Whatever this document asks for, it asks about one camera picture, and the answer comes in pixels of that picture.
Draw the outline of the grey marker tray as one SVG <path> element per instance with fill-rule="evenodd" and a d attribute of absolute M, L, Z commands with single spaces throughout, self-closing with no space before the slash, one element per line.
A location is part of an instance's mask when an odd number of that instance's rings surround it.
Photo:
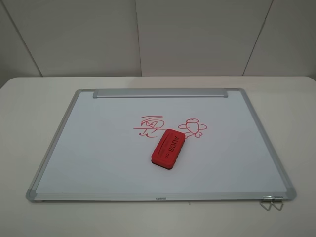
<path fill-rule="evenodd" d="M 94 99 L 101 98 L 227 98 L 223 88 L 144 88 L 144 89 L 97 89 Z"/>

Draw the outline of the metal binder clip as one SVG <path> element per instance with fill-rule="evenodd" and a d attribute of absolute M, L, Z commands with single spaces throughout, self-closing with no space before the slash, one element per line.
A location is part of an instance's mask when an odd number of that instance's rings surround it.
<path fill-rule="evenodd" d="M 272 207 L 277 211 L 282 211 L 284 207 L 283 196 L 263 196 L 259 204 L 266 211 L 270 211 Z"/>

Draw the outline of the red whiteboard eraser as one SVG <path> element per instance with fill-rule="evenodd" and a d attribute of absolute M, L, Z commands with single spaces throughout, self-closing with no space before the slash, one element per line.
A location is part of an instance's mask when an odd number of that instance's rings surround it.
<path fill-rule="evenodd" d="M 171 170 L 185 143 L 185 138 L 184 133 L 167 129 L 151 155 L 151 162 L 157 166 Z"/>

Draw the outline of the white whiteboard with grey frame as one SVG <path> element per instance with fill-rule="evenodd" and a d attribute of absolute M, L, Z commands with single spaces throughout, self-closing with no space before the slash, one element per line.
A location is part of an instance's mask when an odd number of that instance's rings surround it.
<path fill-rule="evenodd" d="M 101 98 L 80 89 L 26 192 L 38 201 L 258 200 L 297 193 L 246 92 L 227 98 Z M 171 170 L 151 162 L 185 134 Z"/>

